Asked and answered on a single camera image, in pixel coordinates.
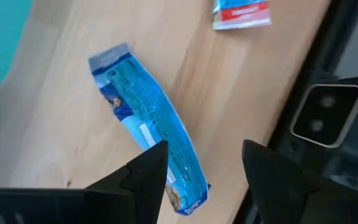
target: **white label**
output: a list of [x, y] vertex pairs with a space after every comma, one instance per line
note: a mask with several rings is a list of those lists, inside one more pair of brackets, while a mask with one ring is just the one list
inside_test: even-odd
[[177, 178], [175, 177], [175, 175], [173, 175], [173, 172], [172, 172], [171, 168], [169, 168], [169, 167], [167, 170], [167, 179], [170, 184], [173, 184], [177, 181]]
[[154, 141], [154, 138], [152, 134], [150, 133], [147, 125], [145, 123], [139, 125], [140, 130], [142, 131], [143, 137], [146, 139], [147, 144], [149, 147], [153, 147], [156, 143]]

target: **black metal frame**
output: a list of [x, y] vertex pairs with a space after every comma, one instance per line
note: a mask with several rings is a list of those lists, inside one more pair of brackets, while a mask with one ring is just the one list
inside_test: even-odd
[[[280, 151], [279, 148], [283, 147], [291, 148], [293, 152], [298, 150], [295, 142], [288, 141], [288, 135], [290, 123], [301, 97], [310, 84], [333, 78], [333, 71], [357, 19], [358, 0], [331, 1], [268, 143], [269, 148], [275, 151]], [[259, 216], [255, 214], [255, 209], [252, 194], [248, 190], [234, 223], [261, 223]]]

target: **red packet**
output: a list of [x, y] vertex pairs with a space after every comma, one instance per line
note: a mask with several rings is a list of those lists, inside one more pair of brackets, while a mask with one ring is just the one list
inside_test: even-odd
[[266, 0], [214, 0], [213, 29], [238, 29], [272, 23]]

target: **blue packaging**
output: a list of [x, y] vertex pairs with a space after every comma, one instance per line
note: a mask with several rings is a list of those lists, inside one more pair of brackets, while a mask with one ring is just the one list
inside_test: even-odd
[[100, 92], [142, 149], [168, 141], [165, 190], [175, 211], [190, 215], [207, 201], [208, 183], [167, 95], [127, 44], [92, 56], [88, 62]]
[[264, 1], [266, 0], [214, 0], [214, 9], [231, 9], [234, 7], [241, 7], [246, 4], [255, 4]]

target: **wood grain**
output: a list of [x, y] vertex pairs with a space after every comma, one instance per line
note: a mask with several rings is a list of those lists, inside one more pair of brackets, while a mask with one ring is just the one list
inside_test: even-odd
[[141, 153], [87, 64], [128, 42], [172, 99], [212, 184], [190, 217], [164, 197], [158, 222], [232, 222], [247, 190], [242, 140], [269, 140], [328, 3], [273, 0], [272, 26], [217, 32], [209, 0], [35, 0], [0, 85], [0, 187], [82, 188]]

